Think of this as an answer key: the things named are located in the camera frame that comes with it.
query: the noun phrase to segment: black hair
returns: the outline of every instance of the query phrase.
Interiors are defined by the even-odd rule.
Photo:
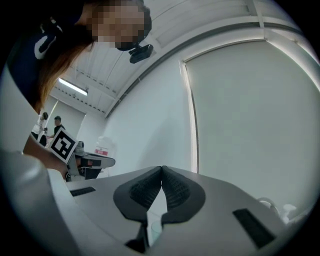
[[[44,120],[48,119],[48,113],[47,112],[44,112],[42,115],[43,115]]]

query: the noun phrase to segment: qr code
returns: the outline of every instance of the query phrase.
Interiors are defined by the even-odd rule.
[[[67,164],[77,144],[78,141],[76,139],[67,133],[65,129],[60,128],[51,142],[50,150]]]

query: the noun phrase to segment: black camera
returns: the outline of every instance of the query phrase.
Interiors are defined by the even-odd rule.
[[[130,63],[137,63],[149,58],[154,50],[154,47],[151,44],[141,47],[139,44],[135,48],[129,51]]]

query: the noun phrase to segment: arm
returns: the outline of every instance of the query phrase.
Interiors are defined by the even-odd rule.
[[[66,178],[68,172],[67,165],[52,152],[39,144],[32,135],[30,135],[26,141],[23,153],[38,158],[46,168],[57,170],[64,179]]]

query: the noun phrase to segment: ceiling light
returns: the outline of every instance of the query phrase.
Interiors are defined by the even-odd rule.
[[[65,81],[65,80],[63,80],[63,79],[61,79],[61,78],[59,78],[58,81],[59,81],[61,84],[64,84],[65,86],[68,86],[68,87],[70,87],[71,89],[74,89],[74,90],[77,91],[78,93],[81,93],[81,94],[83,94],[83,95],[85,95],[85,96],[88,95],[88,92],[87,92],[87,91],[85,91],[84,89],[81,89],[80,87],[78,87],[78,86],[76,86],[76,85],[74,85],[74,84],[72,84],[72,83],[69,83],[69,82],[67,82],[67,81]]]

